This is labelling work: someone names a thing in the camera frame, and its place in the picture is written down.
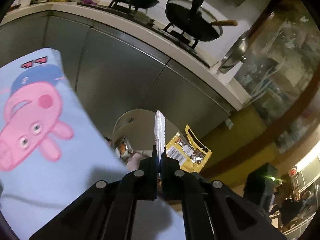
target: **metal pot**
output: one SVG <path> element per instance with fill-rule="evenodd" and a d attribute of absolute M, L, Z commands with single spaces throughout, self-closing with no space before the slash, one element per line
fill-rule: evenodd
<path fill-rule="evenodd" d="M 244 63 L 244 61 L 246 60 L 244 54 L 246 53 L 248 48 L 248 31 L 245 31 L 232 45 L 227 54 L 223 57 L 219 70 L 223 74 L 225 74 L 238 62 L 241 61 L 242 63 Z"/>

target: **cabinet door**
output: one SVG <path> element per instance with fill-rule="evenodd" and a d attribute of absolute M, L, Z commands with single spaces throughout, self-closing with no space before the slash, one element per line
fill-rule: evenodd
<path fill-rule="evenodd" d="M 54 15 L 48 19 L 44 46 L 60 51 L 64 73 L 75 89 L 82 49 L 93 21 L 79 16 L 74 19 L 74 15 L 66 13 L 54 12 Z"/>
<path fill-rule="evenodd" d="M 217 101 L 229 107 L 197 76 L 170 60 L 140 108 L 160 110 L 181 132 L 184 133 L 188 124 L 195 135 L 202 138 L 229 116 L 229 112 Z"/>
<path fill-rule="evenodd" d="M 153 57 L 136 47 L 140 41 L 128 44 L 124 42 L 126 34 L 115 29 L 112 32 L 111 35 L 90 29 L 76 86 L 76 93 L 91 120 L 107 137 L 112 136 L 113 127 L 122 114 L 138 108 L 169 60 L 163 55 L 160 61 L 156 59 L 159 54 Z"/>
<path fill-rule="evenodd" d="M 47 14 L 24 16 L 0 27 L 0 67 L 43 47 Z"/>

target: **pink cartoon pig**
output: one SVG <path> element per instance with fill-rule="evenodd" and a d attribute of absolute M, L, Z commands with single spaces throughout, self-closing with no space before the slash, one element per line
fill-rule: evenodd
<path fill-rule="evenodd" d="M 61 150 L 48 134 L 66 140 L 73 137 L 73 130 L 59 121 L 61 111 L 61 97 L 48 82 L 31 83 L 12 94 L 4 106 L 0 170 L 14 169 L 37 147 L 47 160 L 59 160 Z"/>

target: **metal screw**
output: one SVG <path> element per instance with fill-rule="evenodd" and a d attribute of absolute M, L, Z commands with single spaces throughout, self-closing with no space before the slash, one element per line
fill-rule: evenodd
<path fill-rule="evenodd" d="M 97 188 L 104 188 L 106 185 L 107 184 L 103 180 L 100 180 L 96 183 Z"/>
<path fill-rule="evenodd" d="M 242 56 L 241 62 L 244 63 L 247 60 L 246 56 Z"/>
<path fill-rule="evenodd" d="M 142 177 L 142 176 L 144 175 L 144 171 L 142 171 L 142 170 L 136 170 L 136 171 L 134 172 L 134 175 L 135 175 L 136 177 Z"/>
<path fill-rule="evenodd" d="M 215 180 L 214 182 L 212 182 L 212 186 L 214 186 L 215 188 L 221 188 L 222 182 L 219 180 Z"/>
<path fill-rule="evenodd" d="M 177 177 L 182 177 L 184 175 L 184 171 L 182 170 L 177 170 L 174 172 L 174 174 L 177 176 Z"/>

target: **black pan handle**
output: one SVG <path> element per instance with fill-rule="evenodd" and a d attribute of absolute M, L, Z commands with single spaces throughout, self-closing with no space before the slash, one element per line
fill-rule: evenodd
<path fill-rule="evenodd" d="M 189 18 L 194 18 L 197 15 L 197 11 L 203 4 L 204 0 L 192 0 L 192 6 L 189 12 Z"/>

